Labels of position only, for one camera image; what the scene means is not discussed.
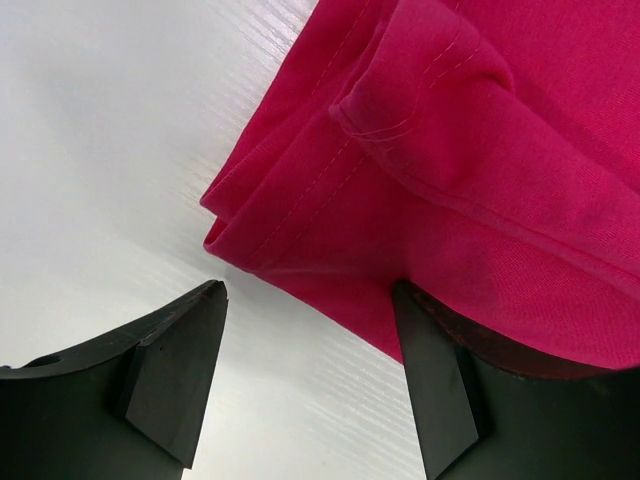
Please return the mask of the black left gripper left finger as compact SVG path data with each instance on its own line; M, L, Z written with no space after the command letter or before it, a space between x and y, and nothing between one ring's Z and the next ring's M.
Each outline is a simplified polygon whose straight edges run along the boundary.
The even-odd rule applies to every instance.
M220 281L1 370L5 479L179 479L195 460L228 309Z

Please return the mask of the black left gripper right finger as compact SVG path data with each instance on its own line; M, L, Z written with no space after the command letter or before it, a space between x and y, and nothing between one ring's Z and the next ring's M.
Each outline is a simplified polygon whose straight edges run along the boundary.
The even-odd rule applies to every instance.
M392 302L430 479L635 479L639 372L565 360L407 281Z

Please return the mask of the pink t-shirt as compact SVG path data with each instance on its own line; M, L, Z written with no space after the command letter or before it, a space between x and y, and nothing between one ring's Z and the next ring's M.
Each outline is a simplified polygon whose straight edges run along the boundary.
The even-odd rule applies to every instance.
M321 1L202 197L205 249L400 357L406 279L639 363L639 5Z

